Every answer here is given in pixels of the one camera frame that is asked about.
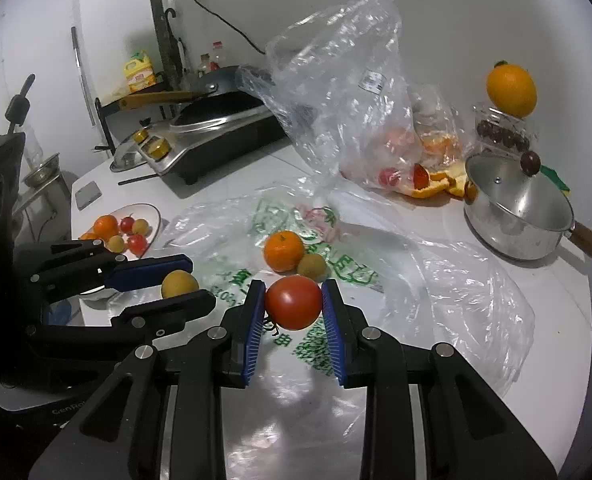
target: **white table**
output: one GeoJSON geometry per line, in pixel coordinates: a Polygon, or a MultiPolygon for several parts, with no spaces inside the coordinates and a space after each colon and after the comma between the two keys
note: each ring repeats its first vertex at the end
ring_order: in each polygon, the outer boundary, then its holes
{"type": "MultiPolygon", "coordinates": [[[[87,231],[94,220],[119,207],[146,202],[155,205],[169,221],[183,208],[197,202],[223,200],[245,194],[273,180],[311,174],[291,146],[273,145],[220,168],[193,186],[173,176],[152,178],[118,186],[118,182],[151,174],[147,165],[112,173],[110,161],[101,164],[73,184],[73,193],[94,180],[102,197],[83,211],[71,207],[71,232],[87,231]]],[[[394,198],[410,230],[431,238],[481,243],[466,224],[459,200],[410,203],[394,198]]],[[[585,401],[592,352],[592,309],[582,253],[566,238],[555,257],[544,266],[516,266],[500,260],[518,284],[536,315],[534,344],[519,379],[504,401],[532,434],[556,470],[571,446],[585,401]]],[[[106,310],[81,302],[86,325],[109,325],[106,310]]]]}

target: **metal bowl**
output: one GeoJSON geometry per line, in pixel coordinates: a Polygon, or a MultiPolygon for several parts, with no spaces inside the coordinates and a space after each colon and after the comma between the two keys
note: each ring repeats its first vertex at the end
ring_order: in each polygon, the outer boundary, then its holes
{"type": "Polygon", "coordinates": [[[58,153],[45,160],[38,168],[28,174],[23,182],[27,187],[37,188],[47,182],[58,171],[58,153]]]}

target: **stove knob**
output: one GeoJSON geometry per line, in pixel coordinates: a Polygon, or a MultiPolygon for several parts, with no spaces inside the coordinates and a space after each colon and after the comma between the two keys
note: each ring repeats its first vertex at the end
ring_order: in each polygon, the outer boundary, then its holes
{"type": "Polygon", "coordinates": [[[149,136],[150,134],[147,133],[147,130],[138,130],[136,133],[132,135],[132,139],[136,144],[140,144],[149,136]]]}
{"type": "Polygon", "coordinates": [[[153,158],[156,161],[159,161],[171,150],[172,148],[169,145],[169,141],[167,139],[157,139],[151,143],[147,151],[150,154],[151,158],[153,158]]]}

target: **saucepan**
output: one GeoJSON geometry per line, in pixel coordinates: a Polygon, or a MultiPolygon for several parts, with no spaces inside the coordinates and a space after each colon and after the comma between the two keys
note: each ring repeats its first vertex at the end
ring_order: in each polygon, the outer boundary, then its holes
{"type": "Polygon", "coordinates": [[[566,236],[592,258],[592,230],[574,218],[567,197],[544,174],[529,176],[517,159],[492,153],[470,156],[465,170],[465,214],[494,249],[538,260],[566,236]]]}

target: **barcode label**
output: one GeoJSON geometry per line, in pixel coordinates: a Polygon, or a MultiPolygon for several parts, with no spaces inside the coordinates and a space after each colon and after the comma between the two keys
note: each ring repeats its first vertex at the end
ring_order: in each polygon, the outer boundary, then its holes
{"type": "Polygon", "coordinates": [[[362,74],[361,82],[358,86],[372,94],[380,95],[382,91],[382,80],[384,77],[378,72],[372,72],[371,70],[365,70],[362,74]]]}

